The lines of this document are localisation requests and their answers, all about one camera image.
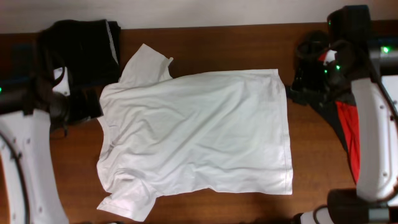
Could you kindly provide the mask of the white t-shirt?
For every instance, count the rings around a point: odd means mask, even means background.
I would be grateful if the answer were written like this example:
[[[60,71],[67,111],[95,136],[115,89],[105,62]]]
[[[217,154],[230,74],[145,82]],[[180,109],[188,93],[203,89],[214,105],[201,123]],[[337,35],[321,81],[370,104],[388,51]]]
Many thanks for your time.
[[[171,60],[142,45],[99,102],[98,209],[142,222],[161,196],[290,195],[287,97],[276,69],[172,78]]]

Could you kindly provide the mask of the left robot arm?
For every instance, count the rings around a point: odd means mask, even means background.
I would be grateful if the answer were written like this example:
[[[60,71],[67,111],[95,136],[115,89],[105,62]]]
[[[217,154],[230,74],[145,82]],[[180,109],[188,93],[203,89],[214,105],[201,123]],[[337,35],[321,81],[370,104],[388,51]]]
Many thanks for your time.
[[[1,81],[1,164],[10,223],[68,223],[50,153],[50,109],[70,94],[68,70]]]

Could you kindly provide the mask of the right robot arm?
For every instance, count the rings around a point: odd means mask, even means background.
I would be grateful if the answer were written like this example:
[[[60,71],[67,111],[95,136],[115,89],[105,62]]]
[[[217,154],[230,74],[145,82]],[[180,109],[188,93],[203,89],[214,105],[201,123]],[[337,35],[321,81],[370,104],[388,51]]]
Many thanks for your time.
[[[397,37],[373,35],[366,5],[342,7],[327,22],[297,46],[286,93],[333,128],[356,186],[331,190],[293,222],[396,223]]]

